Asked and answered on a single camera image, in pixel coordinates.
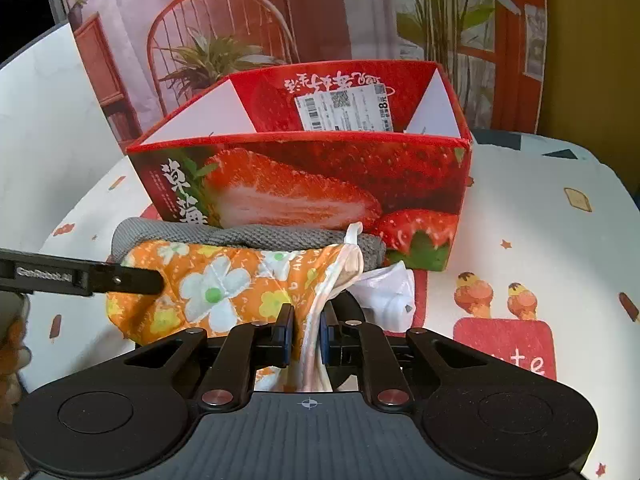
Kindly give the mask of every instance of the white tablecloth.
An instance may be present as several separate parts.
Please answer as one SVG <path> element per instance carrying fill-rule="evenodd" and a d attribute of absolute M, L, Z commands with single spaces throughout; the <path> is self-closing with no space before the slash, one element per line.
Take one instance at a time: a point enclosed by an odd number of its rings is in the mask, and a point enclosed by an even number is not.
<path fill-rule="evenodd" d="M 463 342 L 488 342 L 489 352 L 580 391 L 600 425 L 583 474 L 637 479 L 640 323 L 618 295 L 640 304 L 640 213 L 615 174 L 595 160 L 476 146 L 471 176 L 449 267 L 428 273 L 425 326 Z M 565 188 L 584 193 L 587 210 L 572 206 Z M 42 252 L 105 260 L 116 225 L 149 205 L 125 158 L 69 213 L 63 233 L 52 235 Z M 461 272 L 491 285 L 492 319 L 473 318 L 457 306 Z M 537 320 L 517 320 L 508 309 L 514 282 L 537 297 Z M 60 335 L 50 340 L 57 314 Z M 102 295 L 35 294 L 26 344 L 33 351 L 22 373 L 28 390 L 133 348 L 110 325 Z"/>

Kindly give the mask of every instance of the qr code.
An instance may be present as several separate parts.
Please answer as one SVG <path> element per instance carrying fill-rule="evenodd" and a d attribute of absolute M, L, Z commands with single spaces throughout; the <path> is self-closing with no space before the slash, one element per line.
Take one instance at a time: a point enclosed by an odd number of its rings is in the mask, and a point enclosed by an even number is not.
<path fill-rule="evenodd" d="M 349 93 L 346 90 L 331 92 L 331 101 L 334 108 L 344 108 L 346 106 L 351 106 L 351 103 L 349 101 Z"/>

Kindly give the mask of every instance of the screw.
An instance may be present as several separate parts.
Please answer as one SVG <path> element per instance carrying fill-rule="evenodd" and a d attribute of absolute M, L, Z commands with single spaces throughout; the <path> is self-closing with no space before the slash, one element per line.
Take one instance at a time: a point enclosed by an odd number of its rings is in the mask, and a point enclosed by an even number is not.
<path fill-rule="evenodd" d="M 382 390 L 378 394 L 378 401 L 386 406 L 402 406 L 409 400 L 409 394 L 402 390 Z"/>
<path fill-rule="evenodd" d="M 202 402 L 209 406 L 224 406 L 234 400 L 234 394 L 228 390 L 209 390 L 202 394 Z"/>

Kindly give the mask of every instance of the strawberry box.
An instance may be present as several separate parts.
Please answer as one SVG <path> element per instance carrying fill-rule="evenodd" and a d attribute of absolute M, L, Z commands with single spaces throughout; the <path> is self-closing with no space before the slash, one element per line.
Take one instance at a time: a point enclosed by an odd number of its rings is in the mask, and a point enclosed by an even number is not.
<path fill-rule="evenodd" d="M 385 241 L 389 263 L 444 270 L 470 146 L 439 65 L 350 60 L 233 73 L 128 153 L 165 221 L 360 221 Z"/>

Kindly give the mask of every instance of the folded gray cloth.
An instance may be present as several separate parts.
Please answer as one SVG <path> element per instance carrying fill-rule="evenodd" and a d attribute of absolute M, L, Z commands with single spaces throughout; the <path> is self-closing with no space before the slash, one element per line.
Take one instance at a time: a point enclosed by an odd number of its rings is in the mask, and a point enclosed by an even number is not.
<path fill-rule="evenodd" d="M 264 251 L 301 251 L 341 244 L 344 242 L 344 233 L 267 225 L 243 225 L 231 229 L 219 229 L 197 224 L 127 218 L 113 234 L 111 255 L 114 261 L 121 262 L 130 250 L 148 240 Z M 358 245 L 364 257 L 365 271 L 377 269 L 382 265 L 386 247 L 379 237 L 359 235 Z"/>

